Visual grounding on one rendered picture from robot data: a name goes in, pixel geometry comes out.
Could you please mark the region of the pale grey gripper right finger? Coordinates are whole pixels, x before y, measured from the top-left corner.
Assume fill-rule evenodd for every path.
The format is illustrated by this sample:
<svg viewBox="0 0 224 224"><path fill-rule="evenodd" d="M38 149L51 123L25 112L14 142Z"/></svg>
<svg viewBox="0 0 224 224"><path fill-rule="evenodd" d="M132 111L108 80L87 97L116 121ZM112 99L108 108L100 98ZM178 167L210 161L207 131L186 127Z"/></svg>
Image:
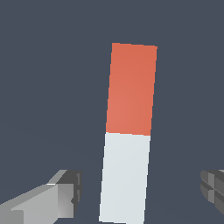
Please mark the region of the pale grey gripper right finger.
<svg viewBox="0 0 224 224"><path fill-rule="evenodd" d="M208 170L200 173L202 195L224 214L224 170Z"/></svg>

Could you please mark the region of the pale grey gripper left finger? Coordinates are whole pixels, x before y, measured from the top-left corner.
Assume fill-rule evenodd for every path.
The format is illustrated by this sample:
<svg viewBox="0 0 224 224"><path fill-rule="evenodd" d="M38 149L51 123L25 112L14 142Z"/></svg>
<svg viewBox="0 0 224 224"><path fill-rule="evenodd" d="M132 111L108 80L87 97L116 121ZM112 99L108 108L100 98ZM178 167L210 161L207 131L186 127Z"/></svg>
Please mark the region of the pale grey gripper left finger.
<svg viewBox="0 0 224 224"><path fill-rule="evenodd" d="M59 170L46 184L0 205L0 224L54 224L73 218L82 194L82 171Z"/></svg>

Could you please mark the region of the orange and white peg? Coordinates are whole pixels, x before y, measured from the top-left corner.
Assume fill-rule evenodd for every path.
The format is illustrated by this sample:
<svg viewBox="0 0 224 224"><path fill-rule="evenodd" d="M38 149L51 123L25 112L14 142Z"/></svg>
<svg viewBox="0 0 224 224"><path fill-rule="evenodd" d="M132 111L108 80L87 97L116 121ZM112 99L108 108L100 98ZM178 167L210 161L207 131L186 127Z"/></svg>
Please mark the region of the orange and white peg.
<svg viewBox="0 0 224 224"><path fill-rule="evenodd" d="M101 222L144 224L157 49L112 45Z"/></svg>

